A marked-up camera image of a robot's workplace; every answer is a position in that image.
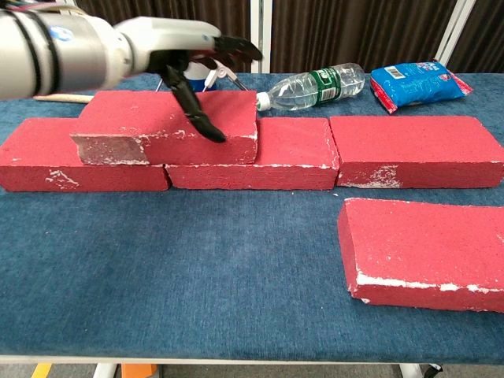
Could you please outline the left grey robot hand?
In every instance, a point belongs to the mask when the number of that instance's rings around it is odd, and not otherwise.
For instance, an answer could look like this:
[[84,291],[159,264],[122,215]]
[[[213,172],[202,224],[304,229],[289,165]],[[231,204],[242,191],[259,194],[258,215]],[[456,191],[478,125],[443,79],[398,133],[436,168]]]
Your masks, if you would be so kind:
[[132,73],[158,74],[196,131],[215,143],[225,142],[224,133],[204,113],[184,72],[191,62],[213,70],[218,62],[261,61],[261,51],[247,39],[222,35],[217,27],[198,20],[136,17],[114,29],[131,47]]

